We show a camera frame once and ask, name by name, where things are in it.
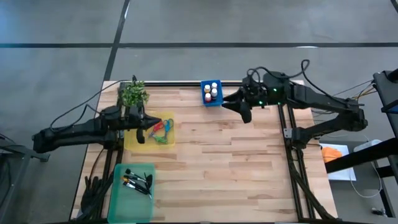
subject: yellow container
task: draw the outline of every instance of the yellow container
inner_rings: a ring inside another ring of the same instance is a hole
[[[162,122],[166,119],[173,119],[174,121],[174,113],[167,111],[157,111],[157,112],[148,112],[148,115],[154,116],[156,118],[161,118]],[[136,133],[137,130],[133,129],[130,131],[124,132],[124,148],[129,151],[145,151],[146,149],[162,149],[163,147],[173,147],[175,144],[175,132],[174,132],[174,124],[170,128],[170,131],[167,133],[167,143],[157,142],[155,138],[149,137],[149,134],[153,131],[154,127],[149,128],[144,131],[145,143],[139,144],[137,142]],[[156,136],[164,136],[165,128],[162,128],[155,132]]]

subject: green leaves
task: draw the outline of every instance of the green leaves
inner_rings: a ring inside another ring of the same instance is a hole
[[[122,93],[122,100],[124,106],[136,105],[140,101],[147,103],[149,94],[144,90],[144,82],[127,83]]]

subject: concrete floor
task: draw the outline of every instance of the concrete floor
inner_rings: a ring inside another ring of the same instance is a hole
[[[0,0],[0,43],[112,43],[123,3]],[[397,38],[398,13],[390,0],[135,0],[121,42],[393,42]],[[110,51],[0,49],[0,133],[31,147],[32,134],[99,90]],[[398,48],[119,49],[110,79],[130,79],[135,74],[141,80],[240,80],[248,68],[259,65],[292,74],[302,59],[309,58],[310,79],[336,93],[372,79],[375,72],[397,68],[396,55]],[[370,139],[391,138],[378,96],[369,95],[362,102],[369,127],[335,135],[347,134],[342,139],[350,141],[364,141],[363,134]],[[71,113],[59,125],[74,121],[80,113]],[[87,113],[84,119],[92,116]],[[47,163],[32,160],[14,205],[13,223],[67,220],[84,154],[85,146],[63,147],[52,152]],[[367,211],[379,206],[379,197],[363,199],[351,188],[334,187],[333,195],[339,217],[347,221],[366,221]],[[350,212],[353,207],[363,214]],[[374,220],[391,222],[383,217]]]

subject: wooden tabletop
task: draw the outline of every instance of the wooden tabletop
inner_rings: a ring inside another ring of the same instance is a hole
[[[104,82],[106,87],[113,82]],[[114,105],[118,85],[102,92],[98,110]],[[223,87],[223,94],[236,91]],[[146,111],[174,112],[175,146],[124,150],[123,163],[152,162],[156,168],[153,222],[293,222],[297,221],[278,109],[252,110],[251,123],[222,107],[205,108],[200,87],[147,87]],[[313,125],[310,109],[294,110],[297,126]],[[285,112],[287,125],[289,117]],[[102,149],[90,144],[84,160],[71,218],[85,190],[84,177]],[[94,174],[101,177],[106,153]],[[326,210],[337,217],[318,146],[304,150],[310,188]],[[103,207],[107,216],[109,190]],[[301,199],[305,217],[305,200]]]

